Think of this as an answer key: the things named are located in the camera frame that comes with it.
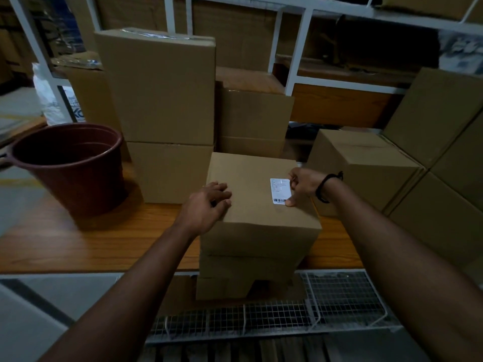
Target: brown plastic bucket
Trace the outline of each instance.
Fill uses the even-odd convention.
[[[42,128],[9,146],[7,159],[30,171],[74,216],[95,216],[126,197],[122,134],[99,124]]]

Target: white label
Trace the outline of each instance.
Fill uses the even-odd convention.
[[[284,205],[285,200],[292,196],[290,180],[288,179],[270,179],[270,187],[273,204],[275,205]]]

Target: black wrist bracelet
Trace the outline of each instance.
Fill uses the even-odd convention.
[[[324,178],[322,183],[319,184],[319,186],[315,190],[315,196],[322,203],[330,203],[328,200],[322,198],[322,194],[320,194],[320,192],[322,191],[322,187],[324,186],[324,184],[332,177],[336,177],[337,179],[344,180],[344,173],[339,172],[339,174],[329,174]]]

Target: wooden table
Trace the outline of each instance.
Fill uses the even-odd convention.
[[[50,195],[0,237],[0,274],[124,272],[173,223],[180,205],[145,204],[130,164],[128,198],[102,216],[74,220]],[[321,218],[323,231],[301,264],[305,269],[362,268],[341,222]],[[198,269],[199,239],[178,271]]]

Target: forearm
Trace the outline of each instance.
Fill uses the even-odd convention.
[[[402,323],[445,360],[472,360],[483,344],[483,296],[458,269],[357,196],[330,179],[324,196]]]
[[[192,238],[167,229],[40,361],[134,360]]]

